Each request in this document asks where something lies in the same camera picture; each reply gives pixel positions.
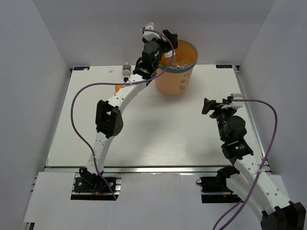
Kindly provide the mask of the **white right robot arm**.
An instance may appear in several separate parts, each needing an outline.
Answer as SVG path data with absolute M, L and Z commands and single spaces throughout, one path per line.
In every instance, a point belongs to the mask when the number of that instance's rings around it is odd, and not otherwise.
M 257 160 L 244 139 L 246 122 L 236 115 L 244 102 L 246 100 L 238 94 L 231 94 L 221 103 L 205 98 L 202 109 L 204 115 L 212 111 L 210 118 L 217 122 L 222 152 L 231 163 L 217 172 L 217 187 L 222 191 L 230 190 L 240 198 L 232 207 L 236 212 L 220 228 L 228 227 L 248 206 L 263 230 L 302 230 L 307 213 L 305 207 L 291 201 L 272 182 L 262 169 L 268 155 Z

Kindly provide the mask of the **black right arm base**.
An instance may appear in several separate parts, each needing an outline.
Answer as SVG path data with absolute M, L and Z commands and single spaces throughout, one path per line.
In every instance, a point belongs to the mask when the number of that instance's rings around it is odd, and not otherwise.
M 196 185 L 201 187 L 201 202 L 203 204 L 237 203 L 241 199 L 226 186 L 226 179 L 239 174 L 234 166 L 226 166 L 217 171 L 215 177 L 200 177 Z

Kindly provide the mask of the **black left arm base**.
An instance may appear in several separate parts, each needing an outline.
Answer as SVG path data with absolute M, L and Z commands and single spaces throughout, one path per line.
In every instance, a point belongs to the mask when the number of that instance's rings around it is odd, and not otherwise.
M 79 169 L 71 192 L 71 200 L 81 201 L 115 201 L 120 192 L 120 178 L 105 177 L 102 179 L 87 168 Z

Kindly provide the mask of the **clear bottle blue label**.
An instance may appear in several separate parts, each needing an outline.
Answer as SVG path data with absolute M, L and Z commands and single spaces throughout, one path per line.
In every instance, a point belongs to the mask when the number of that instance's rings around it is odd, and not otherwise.
M 192 67 L 193 67 L 192 65 L 188 64 L 178 64 L 178 63 L 172 64 L 173 69 L 190 69 Z

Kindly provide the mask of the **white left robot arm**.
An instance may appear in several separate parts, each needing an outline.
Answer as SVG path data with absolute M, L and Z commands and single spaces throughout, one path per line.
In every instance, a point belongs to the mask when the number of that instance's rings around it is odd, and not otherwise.
M 104 171 L 111 142 L 123 129 L 124 109 L 156 76 L 163 54 L 178 47 L 177 37 L 177 34 L 172 34 L 168 30 L 163 30 L 163 34 L 159 35 L 153 30 L 144 29 L 142 56 L 137 60 L 127 85 L 108 100 L 100 100 L 97 103 L 93 153 L 87 165 L 79 170 L 81 177 L 85 179 L 85 186 L 90 191 L 97 191 L 101 187 L 101 179 L 98 176 Z

